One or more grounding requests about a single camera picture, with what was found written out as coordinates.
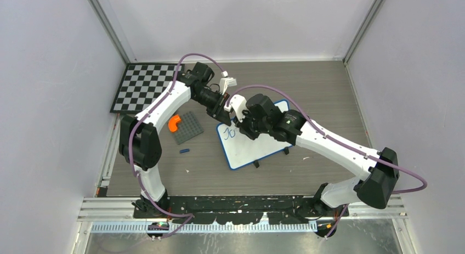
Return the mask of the blue framed whiteboard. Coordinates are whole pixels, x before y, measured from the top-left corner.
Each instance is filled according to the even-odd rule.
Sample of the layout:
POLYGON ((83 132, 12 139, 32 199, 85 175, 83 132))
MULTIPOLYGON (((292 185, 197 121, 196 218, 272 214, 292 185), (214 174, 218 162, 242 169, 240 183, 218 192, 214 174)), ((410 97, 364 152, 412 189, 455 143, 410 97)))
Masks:
POLYGON ((240 133, 235 125, 220 123, 216 127, 216 132, 231 170, 253 164, 292 146, 287 142, 278 142, 267 134, 261 134, 257 139, 251 140, 240 133))

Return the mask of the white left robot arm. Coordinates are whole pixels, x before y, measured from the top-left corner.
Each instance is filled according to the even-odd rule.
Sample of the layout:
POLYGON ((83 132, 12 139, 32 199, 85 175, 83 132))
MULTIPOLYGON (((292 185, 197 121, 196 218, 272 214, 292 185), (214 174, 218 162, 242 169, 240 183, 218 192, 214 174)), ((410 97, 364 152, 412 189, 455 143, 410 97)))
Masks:
POLYGON ((132 165, 133 173, 140 177, 141 196, 150 199, 147 210, 156 218, 168 211, 167 196, 158 170, 162 155, 159 133, 174 113, 190 100, 206 108, 211 118, 230 125, 230 115, 224 110, 227 94, 207 87, 214 77, 213 70, 204 63, 196 63, 192 70, 179 71, 168 88, 134 117, 123 116, 120 124, 119 153, 132 165))

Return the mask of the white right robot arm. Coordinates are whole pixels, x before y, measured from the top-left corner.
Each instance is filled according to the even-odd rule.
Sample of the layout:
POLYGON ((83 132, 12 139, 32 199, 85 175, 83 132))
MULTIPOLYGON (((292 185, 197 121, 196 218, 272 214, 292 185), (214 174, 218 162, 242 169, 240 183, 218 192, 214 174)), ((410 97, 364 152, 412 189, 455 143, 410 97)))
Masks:
POLYGON ((229 102, 236 116, 233 122, 240 132, 255 140, 262 134, 278 142, 314 151, 350 171, 354 178, 339 183, 320 185, 310 204, 314 211, 326 216, 335 208, 354 202, 376 209, 386 208, 399 179, 399 171, 389 167, 397 163, 396 153, 388 148, 379 152, 323 133, 315 122, 309 122, 297 110, 281 111, 269 97, 256 94, 249 99, 241 95, 229 102))

